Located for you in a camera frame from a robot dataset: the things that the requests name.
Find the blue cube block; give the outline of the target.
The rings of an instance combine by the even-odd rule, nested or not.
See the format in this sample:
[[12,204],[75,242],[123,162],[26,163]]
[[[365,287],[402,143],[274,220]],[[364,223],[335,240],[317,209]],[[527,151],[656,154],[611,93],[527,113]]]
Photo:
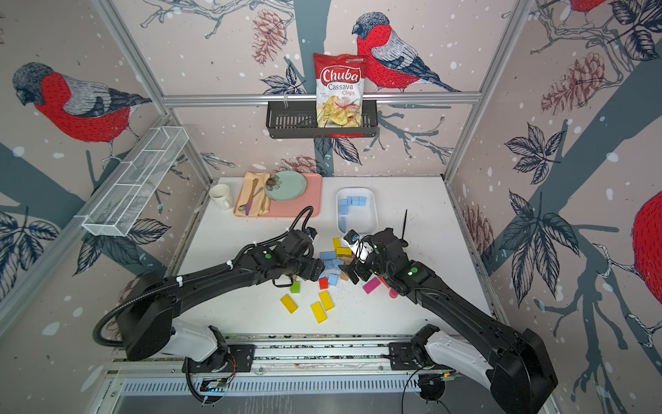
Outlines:
[[350,203],[349,203],[349,200],[347,198],[343,198],[343,199],[340,200],[339,214],[340,214],[341,217],[346,217],[348,215],[349,206],[350,206]]
[[348,206],[364,207],[367,205],[367,198],[362,196],[351,196],[347,198]]

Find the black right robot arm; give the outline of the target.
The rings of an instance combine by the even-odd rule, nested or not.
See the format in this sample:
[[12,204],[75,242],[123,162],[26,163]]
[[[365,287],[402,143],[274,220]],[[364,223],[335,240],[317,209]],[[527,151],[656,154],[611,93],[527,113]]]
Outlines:
[[436,327],[427,327],[426,338],[412,345],[421,365],[451,367],[472,378],[489,389],[507,413],[537,413],[543,408],[559,380],[538,334],[531,329],[517,331],[479,310],[433,269],[410,260],[405,241],[391,228],[366,236],[350,230],[342,239],[353,252],[353,261],[343,268],[351,281],[375,274],[463,337],[459,343]]

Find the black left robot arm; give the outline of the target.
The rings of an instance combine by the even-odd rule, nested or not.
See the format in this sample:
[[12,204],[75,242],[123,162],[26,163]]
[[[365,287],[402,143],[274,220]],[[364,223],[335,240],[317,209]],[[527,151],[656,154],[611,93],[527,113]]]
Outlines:
[[313,207],[303,208],[286,232],[251,243],[224,264],[175,278],[146,277],[127,299],[96,324],[98,345],[122,348],[131,362],[157,355],[181,357],[184,367],[218,372],[229,363],[229,345],[213,325],[190,324],[180,316],[234,290],[295,279],[316,281],[324,264],[314,258],[317,232],[308,225]]

